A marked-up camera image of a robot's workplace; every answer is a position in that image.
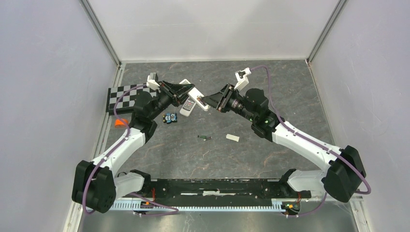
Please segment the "white long remote control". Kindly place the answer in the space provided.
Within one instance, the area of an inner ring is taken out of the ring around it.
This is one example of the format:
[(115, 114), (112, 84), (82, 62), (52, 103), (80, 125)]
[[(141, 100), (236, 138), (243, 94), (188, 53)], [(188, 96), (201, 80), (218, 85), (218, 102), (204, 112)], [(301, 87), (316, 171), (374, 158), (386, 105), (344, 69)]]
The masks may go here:
[(203, 101), (201, 101), (201, 97), (203, 97), (203, 94), (197, 88), (194, 87), (188, 93), (188, 95), (196, 102), (196, 106), (199, 106), (203, 111), (209, 110), (210, 106), (204, 103)]

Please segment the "white battery cover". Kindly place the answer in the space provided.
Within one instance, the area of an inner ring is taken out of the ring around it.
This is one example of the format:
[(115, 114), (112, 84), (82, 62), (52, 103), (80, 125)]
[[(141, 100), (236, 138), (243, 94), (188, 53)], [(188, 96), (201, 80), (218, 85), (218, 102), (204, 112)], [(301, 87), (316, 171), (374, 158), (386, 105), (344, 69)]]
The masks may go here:
[(226, 134), (226, 139), (239, 142), (240, 137), (239, 137), (239, 136), (235, 136), (235, 135), (231, 135), (231, 134)]

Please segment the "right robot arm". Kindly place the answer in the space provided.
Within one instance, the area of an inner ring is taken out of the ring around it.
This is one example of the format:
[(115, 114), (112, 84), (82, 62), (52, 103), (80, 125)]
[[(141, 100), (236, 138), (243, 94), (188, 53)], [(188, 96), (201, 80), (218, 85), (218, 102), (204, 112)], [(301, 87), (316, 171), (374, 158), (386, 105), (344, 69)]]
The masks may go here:
[(347, 203), (359, 186), (366, 182), (366, 172), (358, 150), (350, 145), (340, 148), (300, 131), (268, 107), (264, 91), (249, 89), (244, 96), (227, 84), (219, 92), (196, 99), (221, 113), (232, 111), (251, 122), (256, 135), (283, 145), (308, 159), (318, 171), (290, 171), (279, 191), (292, 197), (298, 191), (324, 191), (334, 199)]

